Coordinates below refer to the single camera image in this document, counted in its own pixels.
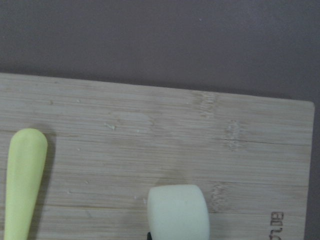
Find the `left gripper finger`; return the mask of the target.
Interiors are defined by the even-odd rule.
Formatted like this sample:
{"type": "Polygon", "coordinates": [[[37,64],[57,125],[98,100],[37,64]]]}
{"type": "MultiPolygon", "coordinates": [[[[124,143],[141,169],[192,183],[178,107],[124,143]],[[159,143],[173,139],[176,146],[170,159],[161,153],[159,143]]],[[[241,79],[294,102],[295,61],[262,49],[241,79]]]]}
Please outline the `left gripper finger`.
{"type": "Polygon", "coordinates": [[[153,240],[153,239],[152,239],[152,235],[151,235],[150,232],[147,233],[147,238],[146,238],[146,239],[147,239],[147,240],[153,240]]]}

